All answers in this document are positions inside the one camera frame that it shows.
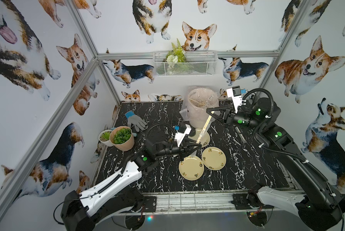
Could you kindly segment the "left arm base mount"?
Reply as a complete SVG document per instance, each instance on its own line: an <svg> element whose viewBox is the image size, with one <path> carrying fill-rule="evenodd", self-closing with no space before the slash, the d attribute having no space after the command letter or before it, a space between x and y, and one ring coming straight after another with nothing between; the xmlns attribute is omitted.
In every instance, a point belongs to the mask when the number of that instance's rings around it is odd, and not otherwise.
<svg viewBox="0 0 345 231"><path fill-rule="evenodd" d="M146 213L155 212L157 207L156 196L146 196L142 201L138 201L137 204L128 211L128 213Z"/></svg>

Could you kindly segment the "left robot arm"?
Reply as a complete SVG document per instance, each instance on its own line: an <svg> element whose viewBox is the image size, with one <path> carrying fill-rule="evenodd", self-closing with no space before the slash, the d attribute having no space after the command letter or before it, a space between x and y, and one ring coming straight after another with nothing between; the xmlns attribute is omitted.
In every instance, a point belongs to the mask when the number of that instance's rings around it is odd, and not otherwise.
<svg viewBox="0 0 345 231"><path fill-rule="evenodd" d="M122 167L96 186L77 193L72 191L60 203L58 224L67 231L92 231L103 220L123 212L143 213L147 199L130 184L156 168L163 157L184 159L201 148L191 139L194 127L181 123L169 126L157 123L145 133L144 145L129 155Z"/></svg>

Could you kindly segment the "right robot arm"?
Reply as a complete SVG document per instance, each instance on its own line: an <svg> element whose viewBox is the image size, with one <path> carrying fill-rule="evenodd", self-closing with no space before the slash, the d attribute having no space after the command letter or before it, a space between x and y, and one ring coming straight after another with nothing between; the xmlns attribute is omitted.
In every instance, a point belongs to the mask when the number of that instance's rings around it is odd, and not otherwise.
<svg viewBox="0 0 345 231"><path fill-rule="evenodd" d="M341 194L299 150L293 138L275 121L281 110L272 94L262 88L245 92L239 86L227 89L232 104L207 108L206 113L227 128L251 130L253 144L275 157L304 191L286 193L258 183L235 206L272 206L299 217L313 231L326 231L344 224L345 194Z"/></svg>

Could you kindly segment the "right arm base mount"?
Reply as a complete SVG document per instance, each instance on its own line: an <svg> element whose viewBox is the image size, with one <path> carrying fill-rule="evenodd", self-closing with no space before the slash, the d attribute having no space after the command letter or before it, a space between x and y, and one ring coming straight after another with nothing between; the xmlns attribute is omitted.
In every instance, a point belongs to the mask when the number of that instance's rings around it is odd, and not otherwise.
<svg viewBox="0 0 345 231"><path fill-rule="evenodd" d="M233 199L231 204L235 206L236 209L255 209L259 210L262 209L273 209L274 207L271 205L263 204L259 198L255 194L248 194L248 193L235 193L232 195Z"/></svg>

